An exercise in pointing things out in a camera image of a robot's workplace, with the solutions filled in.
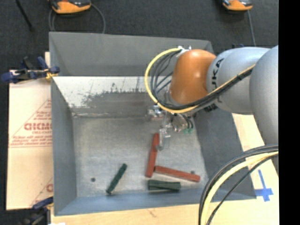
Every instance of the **blue tape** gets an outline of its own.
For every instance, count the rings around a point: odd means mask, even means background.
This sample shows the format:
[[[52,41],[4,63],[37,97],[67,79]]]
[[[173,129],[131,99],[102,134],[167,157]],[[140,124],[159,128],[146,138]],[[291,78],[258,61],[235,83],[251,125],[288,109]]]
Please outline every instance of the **blue tape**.
[[[273,191],[272,191],[271,188],[266,188],[266,185],[265,185],[264,180],[263,180],[263,174],[262,174],[261,170],[258,170],[258,174],[259,174],[259,177],[261,179],[263,188],[262,189],[255,189],[255,195],[256,196],[262,196],[263,201],[268,202],[268,201],[270,201],[269,196],[273,195]]]

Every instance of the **wire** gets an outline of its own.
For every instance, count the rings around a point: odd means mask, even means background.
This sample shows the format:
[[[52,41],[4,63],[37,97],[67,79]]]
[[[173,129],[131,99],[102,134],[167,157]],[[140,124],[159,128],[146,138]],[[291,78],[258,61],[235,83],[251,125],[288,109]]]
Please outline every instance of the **wire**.
[[[253,25],[252,25],[251,15],[250,15],[249,10],[247,10],[247,16],[248,16],[248,21],[249,21],[249,27],[250,27],[250,34],[251,34],[252,43],[253,43],[253,46],[256,47],[256,42],[255,42],[255,37],[254,37],[254,32],[253,32]]]
[[[220,179],[217,180],[217,182],[215,183],[215,185],[211,188],[210,192],[208,193],[205,202],[203,204],[203,209],[202,209],[202,215],[201,215],[201,223],[200,224],[206,224],[206,215],[207,211],[209,209],[209,203],[211,202],[215,192],[218,190],[218,188],[224,183],[224,181],[226,181],[231,175],[233,175],[234,173],[236,173],[237,171],[239,171],[240,169],[253,164],[255,162],[260,162],[262,160],[264,160],[265,158],[269,158],[273,155],[277,155],[277,152],[273,152],[271,154],[267,153],[267,154],[261,154],[261,155],[257,155],[255,158],[247,160],[245,162],[242,162],[236,166],[234,166],[232,169],[230,169],[229,171],[227,171],[224,175],[221,176]]]
[[[106,21],[105,21],[105,17],[103,15],[103,13],[99,10],[99,8],[97,8],[95,5],[91,4],[91,7],[93,7],[101,16],[102,21],[103,21],[103,29],[101,31],[101,33],[105,33],[105,29],[106,29]],[[55,30],[55,26],[54,26],[54,20],[56,18],[56,13],[54,13],[54,15],[52,16],[53,10],[51,9],[48,15],[48,25],[49,25],[49,30],[50,31],[56,31]]]
[[[244,71],[240,72],[237,76],[233,77],[232,79],[230,79],[229,81],[225,82],[224,84],[222,84],[221,86],[219,86],[217,89],[213,90],[211,93],[209,93],[207,96],[194,101],[192,103],[189,104],[185,104],[185,105],[167,105],[165,103],[163,103],[162,101],[158,100],[157,94],[155,94],[155,90],[153,87],[153,76],[151,77],[151,89],[148,86],[148,73],[150,71],[150,69],[152,68],[152,66],[154,65],[154,63],[161,57],[169,54],[169,53],[173,53],[173,52],[179,52],[181,51],[181,48],[173,48],[173,49],[169,49],[166,50],[162,53],[160,53],[159,55],[157,55],[147,66],[146,72],[145,72],[145,77],[144,77],[144,81],[145,81],[145,87],[146,87],[146,91],[148,92],[149,96],[151,97],[151,99],[154,101],[154,103],[156,103],[160,108],[162,108],[163,110],[166,110],[170,113],[186,113],[189,112],[197,107],[202,107],[202,106],[206,106],[207,104],[209,104],[210,102],[212,102],[213,100],[215,100],[218,96],[220,96],[222,93],[224,93],[225,91],[227,91],[228,89],[230,89],[233,85],[235,85],[236,83],[238,83],[239,81],[241,81],[242,79],[244,79],[245,77],[249,76],[252,73],[252,70],[255,66],[252,65],[249,68],[245,69]],[[158,68],[154,67],[154,76],[157,73]]]
[[[151,93],[151,90],[149,88],[149,85],[148,85],[148,74],[149,74],[149,71],[151,69],[151,67],[153,66],[153,64],[162,56],[168,54],[168,53],[172,53],[172,52],[177,52],[177,51],[181,51],[182,49],[181,48],[171,48],[171,49],[168,49],[166,51],[163,51],[161,52],[159,55],[157,55],[150,63],[149,65],[147,66],[146,68],[146,72],[145,72],[145,76],[144,76],[144,83],[145,83],[145,88],[146,88],[146,91],[147,93],[149,94],[150,98],[154,101],[154,103],[156,103],[160,108],[166,110],[167,112],[170,112],[170,113],[185,113],[185,112],[188,112],[190,110],[192,110],[193,108],[188,108],[188,109],[182,109],[181,111],[176,111],[176,110],[173,110],[173,109],[169,109],[165,106],[163,106],[162,104],[160,104],[158,102],[158,100],[153,96],[153,94]]]
[[[248,164],[251,164],[253,162],[258,162],[266,157],[272,156],[274,154],[278,154],[278,145],[266,145],[257,147],[254,149],[250,149],[248,151],[245,151],[244,153],[234,157],[232,160],[230,160],[228,163],[223,165],[219,170],[215,172],[215,174],[210,178],[210,180],[207,182],[202,195],[200,199],[200,206],[199,206],[199,224],[204,225],[205,224],[205,218],[204,214],[206,214],[208,209],[208,203],[211,201],[213,194],[218,189],[218,187],[226,180],[229,176],[240,170],[241,168],[247,166]],[[234,166],[232,169],[224,173],[228,167],[230,167],[232,164],[244,160],[248,157],[256,156],[256,158],[243,161],[240,164]]]
[[[230,160],[229,162],[224,164],[221,168],[219,168],[219,170],[217,170],[212,175],[212,177],[207,182],[207,184],[206,184],[206,186],[203,190],[203,193],[202,193],[202,196],[201,196],[201,199],[200,199],[200,203],[203,203],[205,197],[207,196],[207,193],[210,190],[210,187],[214,184],[214,182],[222,174],[222,172],[225,171],[229,166],[231,166],[232,164],[236,163],[239,160],[246,159],[249,156],[261,154],[261,153],[264,153],[264,152],[274,152],[274,151],[277,151],[277,150],[278,150],[278,145],[267,145],[267,146],[261,146],[261,147],[257,147],[257,148],[247,150],[244,153],[234,157],[232,160]]]
[[[252,21],[251,21],[251,15],[250,15],[249,10],[247,11],[247,15],[248,15],[248,20],[249,20],[249,25],[250,25],[250,33],[251,33],[252,43],[253,43],[253,46],[256,47],[255,37],[254,37],[254,33],[253,33],[253,26],[252,26]]]
[[[265,163],[266,161],[270,160],[271,158],[273,158],[276,155],[273,155],[271,157],[265,158],[264,160],[258,162],[255,166],[253,166],[229,191],[228,193],[224,196],[224,198],[221,200],[221,202],[217,205],[217,207],[213,210],[213,212],[211,213],[209,219],[207,220],[206,225],[210,225],[213,217],[215,216],[216,212],[218,211],[218,209],[221,207],[221,205],[223,204],[223,202],[226,200],[226,198],[242,183],[243,180],[245,180],[245,178],[247,176],[249,176],[249,174],[251,174],[257,167],[259,167],[261,164]]]

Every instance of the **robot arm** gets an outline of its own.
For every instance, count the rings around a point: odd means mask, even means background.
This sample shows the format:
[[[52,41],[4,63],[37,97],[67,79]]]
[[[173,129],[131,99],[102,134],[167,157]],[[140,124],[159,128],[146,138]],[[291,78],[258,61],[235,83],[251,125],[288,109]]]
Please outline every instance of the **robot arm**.
[[[265,144],[278,143],[278,46],[267,49],[243,47],[218,56],[191,49],[167,50],[158,55],[145,74],[146,89],[153,101],[170,114],[190,116],[209,105],[231,113],[253,114]],[[162,61],[179,56],[160,96],[158,76],[165,69]],[[148,74],[155,62],[150,84]]]

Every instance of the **red wooden stick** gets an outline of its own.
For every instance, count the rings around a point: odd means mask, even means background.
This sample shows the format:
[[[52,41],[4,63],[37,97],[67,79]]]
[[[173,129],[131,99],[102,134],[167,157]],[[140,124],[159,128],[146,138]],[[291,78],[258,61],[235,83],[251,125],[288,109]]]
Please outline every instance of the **red wooden stick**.
[[[154,172],[161,173],[161,174],[164,174],[164,175],[169,175],[169,176],[180,178],[180,179],[193,181],[193,182],[199,182],[200,181],[200,176],[198,176],[198,175],[191,174],[191,173],[188,173],[188,172],[178,171],[178,170],[175,170],[175,169],[162,167],[162,166],[155,166],[154,167]]]
[[[155,133],[153,136],[153,139],[152,139],[152,145],[151,145],[151,150],[150,150],[150,154],[149,154],[148,166],[147,166],[147,170],[146,170],[146,174],[145,174],[145,176],[147,178],[150,178],[153,175],[156,156],[158,153],[158,150],[157,150],[158,145],[159,145],[159,134]]]

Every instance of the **blue clamp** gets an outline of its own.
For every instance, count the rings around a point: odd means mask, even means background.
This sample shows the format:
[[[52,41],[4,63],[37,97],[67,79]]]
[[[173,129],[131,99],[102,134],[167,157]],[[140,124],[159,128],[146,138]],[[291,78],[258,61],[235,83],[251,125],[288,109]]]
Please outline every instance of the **blue clamp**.
[[[12,72],[3,73],[1,80],[3,83],[19,83],[27,80],[33,80],[38,78],[50,79],[53,76],[57,76],[60,72],[59,67],[48,67],[45,60],[42,57],[37,58],[39,65],[38,70],[30,70],[29,67],[33,67],[28,61],[28,57],[23,58],[20,69]]]

